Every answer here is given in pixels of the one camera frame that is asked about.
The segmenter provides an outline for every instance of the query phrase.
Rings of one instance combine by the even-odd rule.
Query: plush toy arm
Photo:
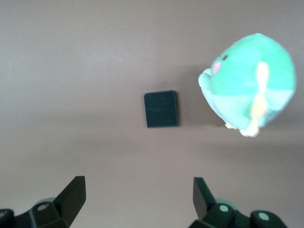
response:
[[[199,76],[199,86],[202,89],[210,90],[210,77],[211,77],[211,68],[208,68],[203,71]]]

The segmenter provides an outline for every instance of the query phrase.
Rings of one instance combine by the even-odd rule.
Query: plush toy foot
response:
[[[228,129],[235,129],[235,130],[237,130],[236,127],[232,126],[232,125],[229,124],[229,123],[225,123],[225,126],[226,126]]]
[[[259,134],[260,129],[258,126],[251,125],[246,130],[239,130],[239,132],[245,137],[256,137]]]

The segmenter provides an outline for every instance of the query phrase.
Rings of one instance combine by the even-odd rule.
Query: screw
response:
[[[264,221],[269,221],[270,220],[269,216],[267,214],[263,213],[263,212],[260,212],[258,214],[258,216],[259,216],[260,219],[262,219]]]
[[[45,208],[47,208],[47,206],[48,206],[48,204],[42,204],[42,205],[40,205],[40,206],[37,208],[37,210],[42,211],[42,210],[44,210]]]
[[[219,209],[223,212],[228,212],[229,208],[226,205],[220,205]]]
[[[5,211],[3,211],[3,212],[0,212],[0,218],[4,217],[4,216],[5,216],[5,214],[7,214],[7,213],[8,213],[8,211],[7,211],[7,210],[5,210]]]

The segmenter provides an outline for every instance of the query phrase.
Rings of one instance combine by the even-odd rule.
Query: plush toy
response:
[[[287,51],[259,33],[234,43],[199,76],[207,102],[225,126],[250,137],[285,108],[295,84]]]

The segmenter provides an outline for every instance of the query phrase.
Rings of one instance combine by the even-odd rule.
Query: black block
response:
[[[146,93],[144,105],[147,126],[178,126],[176,93],[173,90]]]

